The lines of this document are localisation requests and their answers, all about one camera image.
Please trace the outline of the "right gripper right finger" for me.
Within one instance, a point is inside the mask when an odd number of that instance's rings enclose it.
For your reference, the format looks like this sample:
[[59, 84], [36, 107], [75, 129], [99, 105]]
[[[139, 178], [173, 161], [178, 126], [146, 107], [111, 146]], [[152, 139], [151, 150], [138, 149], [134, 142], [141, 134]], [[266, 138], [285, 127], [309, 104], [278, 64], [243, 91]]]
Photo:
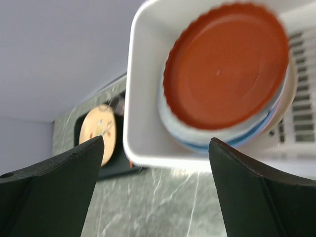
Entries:
[[212, 138], [209, 160], [229, 237], [314, 237], [316, 182]]

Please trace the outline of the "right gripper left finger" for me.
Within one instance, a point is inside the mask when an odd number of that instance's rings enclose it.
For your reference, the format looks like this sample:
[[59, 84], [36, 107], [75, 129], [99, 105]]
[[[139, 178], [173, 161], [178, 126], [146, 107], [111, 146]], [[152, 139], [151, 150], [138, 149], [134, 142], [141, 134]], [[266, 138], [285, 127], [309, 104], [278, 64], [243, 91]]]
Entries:
[[104, 152], [101, 136], [0, 177], [2, 237], [79, 237]]

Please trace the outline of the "light blue plate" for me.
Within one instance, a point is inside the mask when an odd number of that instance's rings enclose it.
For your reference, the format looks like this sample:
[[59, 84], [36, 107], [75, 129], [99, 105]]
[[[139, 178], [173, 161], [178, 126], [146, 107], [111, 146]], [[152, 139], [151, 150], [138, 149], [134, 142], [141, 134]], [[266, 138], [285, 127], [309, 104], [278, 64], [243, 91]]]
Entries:
[[[242, 136], [239, 136], [233, 140], [228, 141], [228, 145], [232, 146], [233, 148], [238, 148], [241, 145], [244, 145], [250, 142], [253, 138], [263, 133], [263, 130], [269, 125], [272, 121], [273, 117], [276, 114], [276, 111], [279, 107], [279, 103], [277, 103], [267, 114], [267, 116], [256, 126], [250, 129], [247, 133]], [[192, 143], [187, 143], [180, 140], [177, 137], [173, 137], [182, 147], [199, 154], [207, 154], [209, 150], [209, 145], [195, 145]]]

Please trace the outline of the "pink plate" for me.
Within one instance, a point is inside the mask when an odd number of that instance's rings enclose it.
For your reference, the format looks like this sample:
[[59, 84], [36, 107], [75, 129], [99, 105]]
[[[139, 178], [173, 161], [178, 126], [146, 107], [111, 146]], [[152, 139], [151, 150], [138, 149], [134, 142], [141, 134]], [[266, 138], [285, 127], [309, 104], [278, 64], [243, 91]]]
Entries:
[[270, 131], [277, 124], [279, 108], [281, 105], [282, 105], [282, 99], [279, 99], [276, 106], [274, 107], [272, 117], [270, 118], [269, 122], [265, 126], [265, 130]]

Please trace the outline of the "cream green leaf plate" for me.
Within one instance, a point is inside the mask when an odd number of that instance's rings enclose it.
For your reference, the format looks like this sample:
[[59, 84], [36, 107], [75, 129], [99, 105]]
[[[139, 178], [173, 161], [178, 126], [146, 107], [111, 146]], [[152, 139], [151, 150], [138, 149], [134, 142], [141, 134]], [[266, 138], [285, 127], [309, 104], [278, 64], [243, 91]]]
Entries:
[[[280, 99], [282, 99], [282, 105], [279, 108], [277, 124], [283, 119], [283, 117], [289, 110], [294, 100], [294, 97], [297, 91], [297, 84], [298, 84], [298, 76], [297, 76], [296, 70], [297, 68], [296, 68], [295, 60], [293, 56], [289, 56], [289, 71], [288, 71], [288, 76], [285, 80], [285, 85], [284, 85], [282, 95], [280, 97]], [[261, 133], [260, 135], [268, 133], [268, 132], [269, 131], [267, 130], [263, 130], [263, 133]]]

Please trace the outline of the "red-black lacquer plate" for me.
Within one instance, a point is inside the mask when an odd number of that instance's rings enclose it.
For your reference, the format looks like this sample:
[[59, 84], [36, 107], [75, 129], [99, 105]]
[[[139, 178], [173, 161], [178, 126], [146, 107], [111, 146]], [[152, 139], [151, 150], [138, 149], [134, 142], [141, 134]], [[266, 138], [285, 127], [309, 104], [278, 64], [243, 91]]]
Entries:
[[283, 25], [262, 5], [230, 3], [193, 21], [175, 41], [163, 72], [177, 119], [217, 130], [246, 121], [272, 99], [286, 74]]

